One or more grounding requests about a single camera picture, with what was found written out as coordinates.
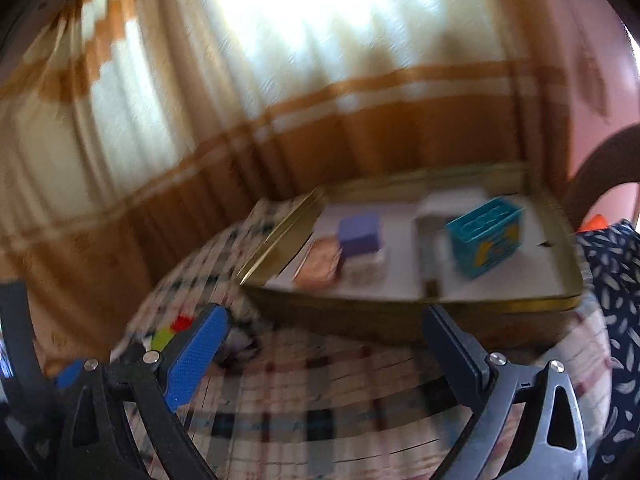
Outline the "purple small box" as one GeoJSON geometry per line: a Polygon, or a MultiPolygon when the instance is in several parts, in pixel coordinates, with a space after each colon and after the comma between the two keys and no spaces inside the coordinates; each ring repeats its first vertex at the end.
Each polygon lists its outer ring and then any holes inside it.
{"type": "Polygon", "coordinates": [[[344,258],[378,252],[382,248],[380,215],[366,212],[341,219],[337,226],[337,240],[344,258]]]}

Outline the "green building block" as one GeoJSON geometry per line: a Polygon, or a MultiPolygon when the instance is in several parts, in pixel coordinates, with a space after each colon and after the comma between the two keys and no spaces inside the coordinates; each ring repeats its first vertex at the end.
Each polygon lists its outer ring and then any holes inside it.
{"type": "Polygon", "coordinates": [[[159,328],[151,339],[151,350],[163,352],[175,336],[176,332],[170,326],[159,328]]]}

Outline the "wicker chair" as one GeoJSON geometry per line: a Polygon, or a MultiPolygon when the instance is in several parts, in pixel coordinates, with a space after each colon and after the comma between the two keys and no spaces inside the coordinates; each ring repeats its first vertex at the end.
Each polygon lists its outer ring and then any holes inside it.
{"type": "Polygon", "coordinates": [[[562,199],[564,214],[575,231],[605,193],[619,185],[639,182],[639,138],[638,124],[623,128],[602,142],[580,166],[562,199]]]}

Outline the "copper rectangular box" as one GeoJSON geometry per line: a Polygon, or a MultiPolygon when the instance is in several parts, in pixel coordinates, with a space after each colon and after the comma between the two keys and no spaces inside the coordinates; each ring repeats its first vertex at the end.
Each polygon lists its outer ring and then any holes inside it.
{"type": "Polygon", "coordinates": [[[342,248],[335,236],[316,238],[306,251],[294,274],[297,288],[322,289],[337,279],[342,261],[342,248]]]}

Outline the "orange cushion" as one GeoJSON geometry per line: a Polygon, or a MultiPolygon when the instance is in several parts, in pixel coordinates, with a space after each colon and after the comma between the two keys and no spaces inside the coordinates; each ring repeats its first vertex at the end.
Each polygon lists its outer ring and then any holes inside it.
{"type": "Polygon", "coordinates": [[[591,232],[591,231],[599,231],[606,229],[608,227],[608,220],[606,220],[605,216],[602,214],[595,214],[588,220],[582,222],[579,231],[580,232],[591,232]]]}

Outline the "brown wooden ruler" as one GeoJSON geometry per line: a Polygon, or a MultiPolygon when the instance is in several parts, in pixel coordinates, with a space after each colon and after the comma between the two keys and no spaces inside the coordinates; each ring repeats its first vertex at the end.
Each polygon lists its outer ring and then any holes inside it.
{"type": "Polygon", "coordinates": [[[418,258],[422,292],[426,298],[440,296],[436,242],[443,227],[442,217],[420,216],[414,220],[416,258],[418,258]]]}

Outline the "red building block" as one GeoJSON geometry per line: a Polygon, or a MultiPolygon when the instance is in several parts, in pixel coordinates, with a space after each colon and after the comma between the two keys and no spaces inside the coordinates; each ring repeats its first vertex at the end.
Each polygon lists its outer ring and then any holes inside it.
{"type": "Polygon", "coordinates": [[[169,328],[174,333],[185,332],[193,325],[194,321],[195,318],[192,316],[180,314],[171,322],[169,328]]]}

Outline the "orange cream patterned curtain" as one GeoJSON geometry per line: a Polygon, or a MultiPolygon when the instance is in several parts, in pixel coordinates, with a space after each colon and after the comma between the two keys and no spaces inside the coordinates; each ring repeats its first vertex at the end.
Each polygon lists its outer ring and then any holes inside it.
{"type": "Polygon", "coordinates": [[[1,274],[48,370],[263,198],[525,160],[555,194],[567,68],[544,0],[68,0],[1,83],[1,274]]]}

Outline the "teal building block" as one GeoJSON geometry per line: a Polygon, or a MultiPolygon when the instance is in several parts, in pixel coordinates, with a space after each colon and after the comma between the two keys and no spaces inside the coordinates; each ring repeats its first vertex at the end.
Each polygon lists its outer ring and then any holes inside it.
{"type": "Polygon", "coordinates": [[[521,246],[523,208],[498,196],[446,224],[454,261],[466,278],[478,278],[521,246]]]}

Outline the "plaid tablecloth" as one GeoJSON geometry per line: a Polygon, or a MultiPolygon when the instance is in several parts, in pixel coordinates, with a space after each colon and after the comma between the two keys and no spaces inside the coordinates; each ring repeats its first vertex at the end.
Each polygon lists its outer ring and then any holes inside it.
{"type": "Polygon", "coordinates": [[[127,339],[218,302],[258,333],[256,358],[212,367],[179,419],[221,479],[426,479],[469,418],[435,361],[260,320],[232,274],[291,202],[248,217],[184,258],[146,296],[127,339]]]}

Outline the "navy leaf pattern cushion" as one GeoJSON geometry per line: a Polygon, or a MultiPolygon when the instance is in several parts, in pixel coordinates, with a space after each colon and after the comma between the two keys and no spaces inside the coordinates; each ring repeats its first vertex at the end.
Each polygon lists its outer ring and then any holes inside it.
{"type": "Polygon", "coordinates": [[[593,479],[611,479],[639,435],[639,233],[627,220],[576,235],[592,275],[611,347],[612,396],[593,479]]]}

